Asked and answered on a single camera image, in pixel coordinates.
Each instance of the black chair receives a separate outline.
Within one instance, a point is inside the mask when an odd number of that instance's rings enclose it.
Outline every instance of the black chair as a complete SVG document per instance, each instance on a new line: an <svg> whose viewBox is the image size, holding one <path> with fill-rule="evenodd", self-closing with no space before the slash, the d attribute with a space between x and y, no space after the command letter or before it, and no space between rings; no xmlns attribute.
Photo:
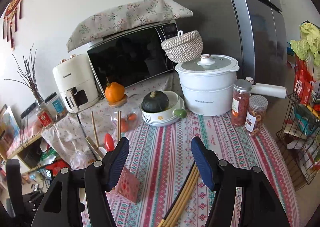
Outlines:
<svg viewBox="0 0 320 227"><path fill-rule="evenodd" d="M30 227L44 193L40 190L22 195L19 160L9 159L5 165L10 199L7 210L0 203L0 222L3 227Z"/></svg>

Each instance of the woven basket with lid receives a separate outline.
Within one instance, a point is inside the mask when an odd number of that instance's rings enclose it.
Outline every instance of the woven basket with lid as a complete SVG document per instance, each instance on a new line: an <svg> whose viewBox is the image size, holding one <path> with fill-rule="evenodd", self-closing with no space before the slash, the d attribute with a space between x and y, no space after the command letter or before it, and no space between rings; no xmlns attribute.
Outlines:
<svg viewBox="0 0 320 227"><path fill-rule="evenodd" d="M174 63L183 63L198 58L203 49L202 38L198 31L183 34L165 40L161 44L168 58Z"/></svg>

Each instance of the chopstick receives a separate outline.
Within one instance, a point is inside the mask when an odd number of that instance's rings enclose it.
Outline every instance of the chopstick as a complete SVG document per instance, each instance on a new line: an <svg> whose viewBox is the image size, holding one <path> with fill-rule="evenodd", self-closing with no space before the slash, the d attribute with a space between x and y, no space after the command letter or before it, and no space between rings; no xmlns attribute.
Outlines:
<svg viewBox="0 0 320 227"><path fill-rule="evenodd" d="M198 170L198 168L197 168L197 169L196 169L196 177L193 178L193 181L192 181L192 183L190 184L190 187L189 187L189 189L188 189L188 192L186 193L186 195L185 195L184 198L183 198L184 200L179 204L180 207L177 208L178 213L175 214L175 216L174 216L173 219L171 218L171 219L169 220L169 222L168 222L168 224L167 224L168 227L174 227L174 226L176 225L177 220L179 219L179 217L180 217L183 209L186 207L186 205L187 205L187 203L188 203L188 200L189 200L189 198L190 198L190 195L191 195L191 193L192 193L192 191L193 191L193 187L195 186L196 182L198 181L199 175L200 175L200 172L199 172L199 170Z"/></svg>
<svg viewBox="0 0 320 227"><path fill-rule="evenodd" d="M193 172L194 170L195 170L195 161L193 161L193 164L192 164L192 166L191 166L191 168L190 168L190 170L189 170L189 173L188 173L186 179L184 180L184 183L183 183L182 187L180 188L179 193L177 194L177 196L176 196L176 198L174 199L173 203L171 204L169 210L167 211L167 213L165 214L165 216L163 217L163 219L161 220L161 222L158 224L157 227L161 227L161 226L163 225L164 221L169 217L170 213L173 212L172 209L174 208L174 206L175 206L175 204L177 203L177 201L178 201L178 200L180 201L181 198L179 199L179 197L180 197L180 195L181 195L181 193L182 193L185 185L187 184L188 179L190 178L190 175L192 174L192 172Z"/></svg>
<svg viewBox="0 0 320 227"><path fill-rule="evenodd" d="M159 223L158 227L161 226L170 226L172 223L176 223L177 219L174 220L177 216L179 217L182 209L185 207L185 199L188 201L188 198L190 197L191 191L193 190L193 187L195 185L195 180L198 179L199 174L197 174L198 168L195 163L193 163L189 174L186 177L185 182L183 183L183 186L181 187L176 199L174 200L173 204L169 208L169 211L166 213L164 218Z"/></svg>
<svg viewBox="0 0 320 227"><path fill-rule="evenodd" d="M121 139L121 111L120 110L118 110L117 131L118 131L118 142L119 142Z"/></svg>
<svg viewBox="0 0 320 227"><path fill-rule="evenodd" d="M85 137L85 139L87 140L87 143L92 148L92 150L97 153L98 158L102 160L104 158L104 154L100 151L99 147L96 146L91 137L87 136Z"/></svg>
<svg viewBox="0 0 320 227"><path fill-rule="evenodd" d="M97 147L99 148L99 140L98 140L98 135L96 130L96 124L94 123L93 111L91 112L91 119L92 119L92 125L93 125L94 138L96 139Z"/></svg>

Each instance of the small table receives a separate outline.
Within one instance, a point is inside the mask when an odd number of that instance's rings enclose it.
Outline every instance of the small table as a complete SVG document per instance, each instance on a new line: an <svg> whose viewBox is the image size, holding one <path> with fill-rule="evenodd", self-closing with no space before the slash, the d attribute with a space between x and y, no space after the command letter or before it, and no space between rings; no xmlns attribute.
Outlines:
<svg viewBox="0 0 320 227"><path fill-rule="evenodd" d="M256 137L249 137L244 127L235 128L230 113L204 117L188 111L185 119L166 127L153 127L142 122L125 136L130 141L127 168L140 181L138 203L107 194L116 225L157 226L170 208L193 163L190 143L199 136L206 148L219 159L235 167L250 169L257 165L268 177L287 213L291 227L299 227L300 219L295 190L280 150L263 125ZM237 188L231 226L238 226L241 188ZM205 225L214 199L199 177L178 226ZM90 226L87 209L82 213L84 227Z"/></svg>

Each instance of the picture frame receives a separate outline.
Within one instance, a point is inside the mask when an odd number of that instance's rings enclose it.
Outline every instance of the picture frame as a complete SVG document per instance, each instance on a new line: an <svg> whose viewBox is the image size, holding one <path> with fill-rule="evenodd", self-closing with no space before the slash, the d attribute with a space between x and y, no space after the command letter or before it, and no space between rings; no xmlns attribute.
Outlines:
<svg viewBox="0 0 320 227"><path fill-rule="evenodd" d="M16 137L20 137L20 127L17 124L12 110L8 107L0 117L0 131L5 132L0 139L1 145L5 150L8 150L13 140Z"/></svg>
<svg viewBox="0 0 320 227"><path fill-rule="evenodd" d="M5 111L7 110L7 105L4 104L2 109L0 110L0 119L2 118L3 114L5 113Z"/></svg>

